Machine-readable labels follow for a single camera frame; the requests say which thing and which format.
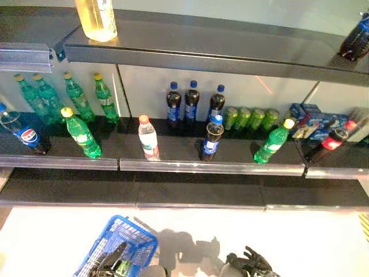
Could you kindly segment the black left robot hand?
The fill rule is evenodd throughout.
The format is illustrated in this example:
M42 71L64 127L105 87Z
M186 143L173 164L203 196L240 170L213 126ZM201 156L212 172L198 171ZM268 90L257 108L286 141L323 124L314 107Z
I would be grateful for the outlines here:
M97 264L89 272L89 276L114 276L114 267L118 259L125 251L127 242L121 243L114 251L103 253L97 260Z

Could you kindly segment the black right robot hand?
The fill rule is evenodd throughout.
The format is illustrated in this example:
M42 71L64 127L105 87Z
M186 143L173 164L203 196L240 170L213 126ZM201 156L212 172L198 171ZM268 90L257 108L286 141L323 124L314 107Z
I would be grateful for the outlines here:
M249 246L245 246L243 254L246 259L238 257L234 253L227 255L227 263L232 268L240 271L243 276L280 277L279 274L273 271L266 259Z

